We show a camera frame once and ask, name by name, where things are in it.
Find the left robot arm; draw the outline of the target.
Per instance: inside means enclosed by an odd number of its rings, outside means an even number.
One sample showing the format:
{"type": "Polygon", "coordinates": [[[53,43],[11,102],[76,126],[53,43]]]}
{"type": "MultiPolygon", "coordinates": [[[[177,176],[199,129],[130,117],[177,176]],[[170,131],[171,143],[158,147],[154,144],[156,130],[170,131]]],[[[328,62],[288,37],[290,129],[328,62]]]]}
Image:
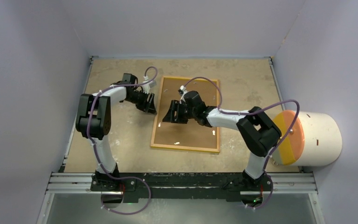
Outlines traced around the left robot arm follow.
{"type": "Polygon", "coordinates": [[[95,178],[97,183],[109,191],[119,188],[120,180],[117,163],[111,153],[108,134],[111,129],[111,107],[124,101],[135,105],[136,109],[155,115],[154,93],[155,79],[144,75],[144,81],[130,73],[122,80],[111,84],[104,90],[93,94],[82,94],[76,114],[76,130],[86,138],[93,148],[97,161],[95,178]]]}

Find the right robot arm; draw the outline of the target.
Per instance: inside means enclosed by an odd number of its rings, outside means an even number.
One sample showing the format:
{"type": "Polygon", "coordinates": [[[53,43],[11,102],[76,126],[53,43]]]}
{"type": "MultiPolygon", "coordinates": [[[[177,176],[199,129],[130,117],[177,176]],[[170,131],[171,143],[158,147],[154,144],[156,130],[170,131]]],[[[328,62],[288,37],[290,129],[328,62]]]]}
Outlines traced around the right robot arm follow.
{"type": "Polygon", "coordinates": [[[190,119],[206,127],[223,127],[239,131],[250,150],[248,164],[243,171],[243,184],[249,190],[260,186],[265,175],[269,152],[282,136],[271,118],[253,107],[249,111],[224,111],[207,106],[197,91],[179,91],[180,100],[172,100],[163,122],[186,124],[190,119]]]}

